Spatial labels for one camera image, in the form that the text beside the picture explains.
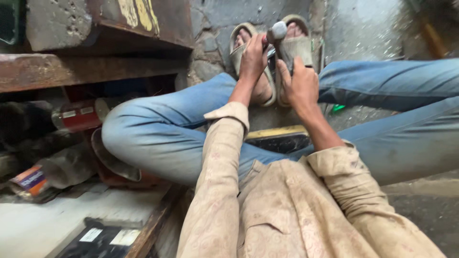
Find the foot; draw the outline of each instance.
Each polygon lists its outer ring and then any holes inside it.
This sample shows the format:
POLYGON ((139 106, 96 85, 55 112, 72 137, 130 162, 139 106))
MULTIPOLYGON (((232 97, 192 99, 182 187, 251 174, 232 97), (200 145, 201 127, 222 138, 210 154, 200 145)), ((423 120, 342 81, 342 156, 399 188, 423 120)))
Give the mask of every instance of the foot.
MULTIPOLYGON (((298 26, 295 22, 291 22, 287 26, 287 34, 285 35, 285 39, 291 39, 296 37, 306 37, 307 35, 301 30, 300 26, 298 26)), ((289 103, 287 97, 284 94, 284 90, 280 91, 280 99, 283 103, 289 103)))
MULTIPOLYGON (((252 36, 245 30, 241 29, 237 35, 234 48, 244 45, 252 36)), ((263 104, 267 102, 273 95, 273 90, 269 85, 268 77, 263 73, 255 85, 252 92, 251 103, 263 104)))

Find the white label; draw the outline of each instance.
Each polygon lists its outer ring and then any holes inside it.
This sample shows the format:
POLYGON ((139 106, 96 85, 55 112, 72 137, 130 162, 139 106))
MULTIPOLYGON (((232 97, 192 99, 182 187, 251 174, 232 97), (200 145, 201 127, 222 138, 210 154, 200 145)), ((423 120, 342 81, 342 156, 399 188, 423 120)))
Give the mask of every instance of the white label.
POLYGON ((76 115, 77 115, 77 113, 75 112, 75 110, 67 111, 67 112, 62 113, 62 117, 63 118, 70 118, 70 117, 74 117, 76 115))
POLYGON ((101 232, 101 229, 92 228, 80 239, 80 242, 92 242, 101 232))
POLYGON ((121 230, 110 242, 111 245, 130 246, 139 236, 140 230, 121 230))
POLYGON ((85 108, 80 109, 80 113, 82 115, 92 113, 92 112, 94 112, 94 109, 92 107, 85 107, 85 108))

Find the yellow paint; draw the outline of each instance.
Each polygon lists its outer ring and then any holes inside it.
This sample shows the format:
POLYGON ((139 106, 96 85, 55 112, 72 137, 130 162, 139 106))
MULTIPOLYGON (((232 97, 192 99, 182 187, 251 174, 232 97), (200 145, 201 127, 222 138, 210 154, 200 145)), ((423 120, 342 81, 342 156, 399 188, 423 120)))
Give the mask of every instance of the yellow paint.
POLYGON ((155 27, 155 32, 159 34, 158 18, 156 17, 155 12, 153 12, 153 5, 151 4, 151 0, 148 0, 148 5, 150 6, 150 14, 151 18, 153 19, 153 26, 155 27))
POLYGON ((135 12, 134 0, 118 0, 121 14, 126 18, 128 24, 135 28, 139 24, 137 13, 135 12))
POLYGON ((272 128, 267 130, 260 130, 255 132, 250 132, 247 135, 246 140, 249 139, 256 139, 262 137, 271 137, 276 135, 287 135, 293 133, 304 133, 305 135, 309 135, 308 131, 302 125, 293 125, 293 126, 285 126, 280 128, 272 128))
POLYGON ((137 12, 139 14, 140 23, 146 30, 151 31, 153 25, 151 23, 150 16, 147 13, 145 3, 143 2, 143 0, 135 0, 135 5, 137 6, 137 12))

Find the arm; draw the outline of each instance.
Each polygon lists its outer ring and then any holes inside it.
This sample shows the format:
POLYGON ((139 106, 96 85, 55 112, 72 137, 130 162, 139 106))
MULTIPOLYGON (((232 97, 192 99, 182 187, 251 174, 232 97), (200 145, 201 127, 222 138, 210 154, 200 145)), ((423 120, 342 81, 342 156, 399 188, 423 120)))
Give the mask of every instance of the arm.
POLYGON ((204 115, 213 122, 204 142, 195 197, 180 233, 178 258, 236 257, 239 155, 249 130, 250 96, 266 66, 261 37, 253 39, 242 55, 241 76, 228 104, 204 115))
POLYGON ((308 156, 308 162, 349 222, 381 257, 444 257, 411 221, 395 213, 357 149, 344 143, 327 123, 317 105, 319 80, 314 70, 296 58, 290 78, 285 64, 280 61, 277 65, 287 98, 317 151, 308 156))

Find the hammer head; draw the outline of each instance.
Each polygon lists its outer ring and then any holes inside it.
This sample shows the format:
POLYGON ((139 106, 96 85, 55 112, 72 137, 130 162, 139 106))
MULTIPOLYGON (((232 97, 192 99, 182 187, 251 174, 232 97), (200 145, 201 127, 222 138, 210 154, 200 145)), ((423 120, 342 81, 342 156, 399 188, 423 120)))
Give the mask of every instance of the hammer head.
POLYGON ((287 35, 287 24, 283 21, 276 22, 274 26, 268 29, 266 33, 266 39, 270 44, 278 40, 282 40, 287 35))

